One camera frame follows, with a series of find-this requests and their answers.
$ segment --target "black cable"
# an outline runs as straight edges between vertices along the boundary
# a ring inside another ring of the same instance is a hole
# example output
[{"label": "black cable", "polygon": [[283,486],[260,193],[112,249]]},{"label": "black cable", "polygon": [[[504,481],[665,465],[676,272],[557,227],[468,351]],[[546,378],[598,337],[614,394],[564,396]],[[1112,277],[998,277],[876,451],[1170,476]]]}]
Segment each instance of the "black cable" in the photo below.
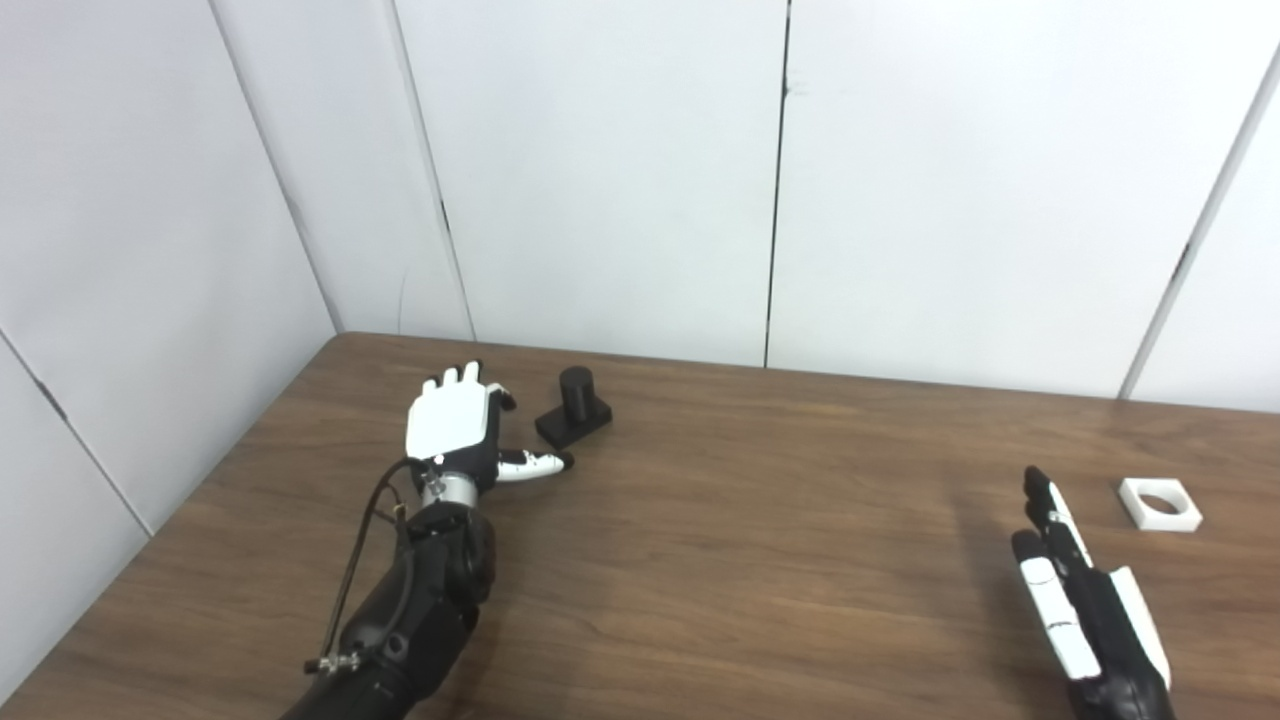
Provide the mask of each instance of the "black cable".
[{"label": "black cable", "polygon": [[401,584],[401,597],[396,603],[396,611],[392,612],[392,619],[383,625],[383,630],[378,634],[378,639],[369,644],[370,651],[376,651],[381,647],[387,638],[390,637],[392,630],[399,621],[404,618],[404,611],[408,610],[408,598],[413,591],[413,541],[408,537],[408,523],[404,520],[404,507],[398,506],[396,510],[396,544],[401,548],[401,559],[404,561],[404,582]]},{"label": "black cable", "polygon": [[[365,512],[360,518],[360,530],[356,533],[356,546],[351,550],[351,559],[347,560],[347,570],[342,577],[342,585],[338,588],[338,598],[333,603],[333,612],[329,615],[329,628],[324,633],[324,642],[320,644],[320,657],[326,657],[329,650],[333,647],[334,635],[338,634],[338,623],[342,620],[342,609],[347,603],[347,592],[351,591],[351,582],[356,577],[356,566],[360,564],[360,552],[365,548],[365,537],[369,534],[369,523],[374,518],[374,511],[378,509],[378,498],[381,497],[383,491],[390,487],[390,479],[396,473],[404,468],[417,466],[422,471],[429,471],[430,466],[416,459],[416,457],[403,457],[392,464],[390,468],[383,473],[383,477],[374,486],[374,492],[369,496],[369,503],[365,506]],[[399,503],[399,493],[396,488],[392,488],[397,503]]]}]

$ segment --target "black square base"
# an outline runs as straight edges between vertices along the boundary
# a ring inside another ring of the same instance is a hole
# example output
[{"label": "black square base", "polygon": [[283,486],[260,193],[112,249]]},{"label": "black square base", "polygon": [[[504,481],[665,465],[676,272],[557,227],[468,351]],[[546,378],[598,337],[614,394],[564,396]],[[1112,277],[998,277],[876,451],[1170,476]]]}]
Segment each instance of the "black square base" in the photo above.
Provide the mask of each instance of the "black square base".
[{"label": "black square base", "polygon": [[585,438],[595,430],[603,428],[613,420],[613,409],[599,397],[594,398],[595,411],[582,423],[571,425],[564,416],[564,407],[557,407],[550,413],[534,420],[538,434],[543,437],[556,450],[564,450],[575,442]]}]

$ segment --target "white robotic hand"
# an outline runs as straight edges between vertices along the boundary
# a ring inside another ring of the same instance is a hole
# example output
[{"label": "white robotic hand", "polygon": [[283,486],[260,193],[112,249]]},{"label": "white robotic hand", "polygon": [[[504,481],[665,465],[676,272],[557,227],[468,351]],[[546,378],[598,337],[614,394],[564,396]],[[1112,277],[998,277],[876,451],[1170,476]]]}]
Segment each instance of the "white robotic hand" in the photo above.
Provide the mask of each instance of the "white robotic hand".
[{"label": "white robotic hand", "polygon": [[480,361],[472,360],[429,378],[408,410],[404,452],[434,469],[415,477],[426,503],[474,506],[497,482],[541,478],[573,465],[567,452],[498,450],[502,410],[515,410],[516,400],[498,383],[481,384],[480,370]]}]

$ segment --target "wood grain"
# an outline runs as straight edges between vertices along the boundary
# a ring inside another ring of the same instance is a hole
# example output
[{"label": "wood grain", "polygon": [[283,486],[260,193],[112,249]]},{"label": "wood grain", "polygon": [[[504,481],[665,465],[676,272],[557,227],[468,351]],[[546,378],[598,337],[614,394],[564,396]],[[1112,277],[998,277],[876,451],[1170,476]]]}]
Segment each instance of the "wood grain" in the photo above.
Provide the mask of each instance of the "wood grain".
[{"label": "wood grain", "polygon": [[[0,717],[276,717],[419,384],[470,357],[522,402],[507,446],[571,364],[616,420],[485,497],[498,585],[415,717],[1069,720],[1007,544],[1029,462],[1134,568],[1183,717],[1280,712],[1280,416],[346,334]],[[1181,478],[1201,530],[1137,532],[1125,475]]]}]

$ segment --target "white square with hole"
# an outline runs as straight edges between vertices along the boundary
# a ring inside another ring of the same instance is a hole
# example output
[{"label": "white square with hole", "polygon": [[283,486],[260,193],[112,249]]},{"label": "white square with hole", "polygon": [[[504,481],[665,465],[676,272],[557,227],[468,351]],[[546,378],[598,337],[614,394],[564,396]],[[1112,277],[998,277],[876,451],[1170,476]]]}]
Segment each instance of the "white square with hole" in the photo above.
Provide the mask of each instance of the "white square with hole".
[{"label": "white square with hole", "polygon": [[[1174,512],[1147,505],[1143,496],[1167,502]],[[1125,478],[1120,483],[1120,500],[1139,530],[1194,533],[1204,519],[1187,488],[1174,478]]]}]

